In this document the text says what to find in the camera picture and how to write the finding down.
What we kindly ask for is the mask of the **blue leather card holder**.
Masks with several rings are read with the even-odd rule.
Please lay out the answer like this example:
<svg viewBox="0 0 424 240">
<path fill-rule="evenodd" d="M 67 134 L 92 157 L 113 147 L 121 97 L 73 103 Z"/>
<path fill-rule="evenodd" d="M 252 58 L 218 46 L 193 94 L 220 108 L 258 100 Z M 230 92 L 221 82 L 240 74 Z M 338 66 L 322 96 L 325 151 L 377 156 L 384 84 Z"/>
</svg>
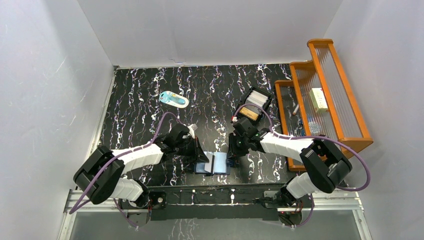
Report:
<svg viewBox="0 0 424 240">
<path fill-rule="evenodd" d="M 226 159 L 229 158 L 225 152 L 214 152 L 214 168 L 213 173 L 205 172 L 205 163 L 195 163 L 194 173 L 204 174 L 206 176 L 212 175 L 229 175 L 231 173 L 231 167 L 226 163 Z"/>
</svg>

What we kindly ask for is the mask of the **white striped credit card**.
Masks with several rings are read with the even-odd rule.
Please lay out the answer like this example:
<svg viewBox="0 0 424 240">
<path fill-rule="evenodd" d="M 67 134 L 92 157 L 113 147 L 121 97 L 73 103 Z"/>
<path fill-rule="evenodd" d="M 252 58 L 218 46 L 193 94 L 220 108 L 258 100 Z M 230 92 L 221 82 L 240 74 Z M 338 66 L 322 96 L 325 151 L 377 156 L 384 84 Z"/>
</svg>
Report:
<svg viewBox="0 0 424 240">
<path fill-rule="evenodd" d="M 214 172 L 214 166 L 215 166 L 215 153 L 214 152 L 205 152 L 205 155 L 208 159 L 208 162 L 206 162 L 204 164 L 204 170 L 205 172 L 207 172 L 208 174 L 212 174 Z"/>
</svg>

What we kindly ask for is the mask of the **black card box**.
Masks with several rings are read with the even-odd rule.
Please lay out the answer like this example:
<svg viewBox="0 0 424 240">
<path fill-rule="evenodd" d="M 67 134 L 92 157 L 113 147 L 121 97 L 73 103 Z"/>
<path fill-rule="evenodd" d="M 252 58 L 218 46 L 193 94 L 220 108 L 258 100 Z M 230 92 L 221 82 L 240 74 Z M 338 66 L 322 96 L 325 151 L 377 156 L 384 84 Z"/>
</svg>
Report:
<svg viewBox="0 0 424 240">
<path fill-rule="evenodd" d="M 254 126 L 257 126 L 264 116 L 261 109 L 267 111 L 272 98 L 273 96 L 270 93 L 252 86 L 241 98 L 234 116 L 237 119 L 246 117 Z"/>
</svg>

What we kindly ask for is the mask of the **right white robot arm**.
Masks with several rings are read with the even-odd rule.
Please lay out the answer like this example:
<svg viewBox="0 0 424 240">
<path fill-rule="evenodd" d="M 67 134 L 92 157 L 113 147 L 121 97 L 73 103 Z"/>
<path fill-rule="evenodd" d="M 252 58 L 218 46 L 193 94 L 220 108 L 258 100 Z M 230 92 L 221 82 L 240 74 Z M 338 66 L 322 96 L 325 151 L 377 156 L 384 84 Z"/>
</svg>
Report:
<svg viewBox="0 0 424 240">
<path fill-rule="evenodd" d="M 233 123 L 229 134 L 228 157 L 245 156 L 249 151 L 281 155 L 300 161 L 305 172 L 286 182 L 273 196 L 264 195 L 274 203 L 295 207 L 303 196 L 316 191 L 332 193 L 352 170 L 352 165 L 334 142 L 324 136 L 294 139 L 263 128 L 258 130 L 243 117 Z"/>
</svg>

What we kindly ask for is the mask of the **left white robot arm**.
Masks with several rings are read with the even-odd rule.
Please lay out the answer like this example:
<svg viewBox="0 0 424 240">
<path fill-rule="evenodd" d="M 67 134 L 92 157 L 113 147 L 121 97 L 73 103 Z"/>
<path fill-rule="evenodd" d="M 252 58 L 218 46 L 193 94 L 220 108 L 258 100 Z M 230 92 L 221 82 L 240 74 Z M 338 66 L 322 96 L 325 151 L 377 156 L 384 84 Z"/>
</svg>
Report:
<svg viewBox="0 0 424 240">
<path fill-rule="evenodd" d="M 100 146 L 76 171 L 73 181 L 94 205 L 112 198 L 144 208 L 150 202 L 149 189 L 140 180 L 123 176 L 132 170 L 162 164 L 174 156 L 183 156 L 195 163 L 208 163 L 209 159 L 195 135 L 196 129 L 196 124 L 178 123 L 169 133 L 159 135 L 146 147 L 110 150 Z"/>
</svg>

